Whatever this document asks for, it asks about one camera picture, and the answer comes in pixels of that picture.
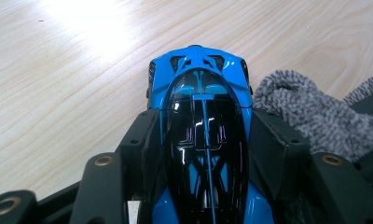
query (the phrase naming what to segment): blue toy car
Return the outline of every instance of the blue toy car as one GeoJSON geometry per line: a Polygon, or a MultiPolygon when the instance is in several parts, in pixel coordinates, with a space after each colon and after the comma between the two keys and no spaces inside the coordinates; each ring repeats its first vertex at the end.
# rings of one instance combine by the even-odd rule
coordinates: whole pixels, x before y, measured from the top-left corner
{"type": "Polygon", "coordinates": [[[248,178],[251,95],[244,59],[222,50],[194,45],[150,63],[168,179],[153,223],[273,223],[248,178]]]}

